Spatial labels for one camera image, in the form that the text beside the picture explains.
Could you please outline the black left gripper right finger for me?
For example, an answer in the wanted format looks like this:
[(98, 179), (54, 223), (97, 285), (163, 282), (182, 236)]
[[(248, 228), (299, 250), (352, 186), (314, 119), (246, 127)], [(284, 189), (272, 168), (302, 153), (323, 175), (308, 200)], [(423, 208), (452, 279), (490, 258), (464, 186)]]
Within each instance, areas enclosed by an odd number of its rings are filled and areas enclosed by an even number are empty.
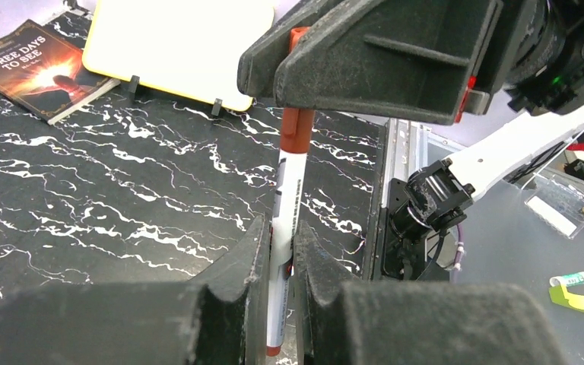
[(301, 364), (564, 364), (541, 307), (510, 284), (365, 281), (307, 223), (294, 237)]

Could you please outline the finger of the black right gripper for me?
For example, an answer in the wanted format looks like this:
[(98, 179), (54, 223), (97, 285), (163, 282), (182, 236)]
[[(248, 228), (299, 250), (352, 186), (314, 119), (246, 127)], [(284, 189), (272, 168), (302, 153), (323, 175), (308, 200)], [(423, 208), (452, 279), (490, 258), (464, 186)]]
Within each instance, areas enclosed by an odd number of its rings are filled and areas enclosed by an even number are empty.
[(280, 106), (451, 125), (499, 1), (344, 1), (275, 72)]
[(251, 97), (324, 96), (361, 57), (359, 22), (371, 1), (298, 1), (240, 56), (236, 84)]

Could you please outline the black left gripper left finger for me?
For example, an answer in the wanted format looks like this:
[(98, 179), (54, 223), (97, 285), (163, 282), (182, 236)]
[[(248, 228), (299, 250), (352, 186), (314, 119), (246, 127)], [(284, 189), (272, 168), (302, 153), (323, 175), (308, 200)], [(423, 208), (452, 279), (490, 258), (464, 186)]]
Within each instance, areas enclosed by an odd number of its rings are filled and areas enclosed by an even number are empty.
[(0, 364), (264, 364), (268, 225), (187, 281), (61, 284), (0, 306)]

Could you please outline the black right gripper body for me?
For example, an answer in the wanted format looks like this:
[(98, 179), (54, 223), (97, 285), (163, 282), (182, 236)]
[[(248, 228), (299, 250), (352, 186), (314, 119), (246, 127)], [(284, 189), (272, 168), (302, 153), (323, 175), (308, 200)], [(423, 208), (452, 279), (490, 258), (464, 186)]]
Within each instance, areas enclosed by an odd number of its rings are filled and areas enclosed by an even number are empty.
[(485, 114), (498, 90), (532, 116), (584, 106), (584, 1), (491, 1), (455, 121)]

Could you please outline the white marker pen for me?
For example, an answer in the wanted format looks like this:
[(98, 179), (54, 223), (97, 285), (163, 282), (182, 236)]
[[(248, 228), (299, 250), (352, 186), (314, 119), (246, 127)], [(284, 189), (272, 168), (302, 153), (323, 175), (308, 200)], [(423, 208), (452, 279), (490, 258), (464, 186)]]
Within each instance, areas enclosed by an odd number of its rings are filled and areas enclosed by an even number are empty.
[(275, 205), (271, 219), (270, 272), (266, 323), (266, 355), (280, 353), (284, 341), (289, 278), (292, 274), (306, 154), (281, 150), (278, 158)]

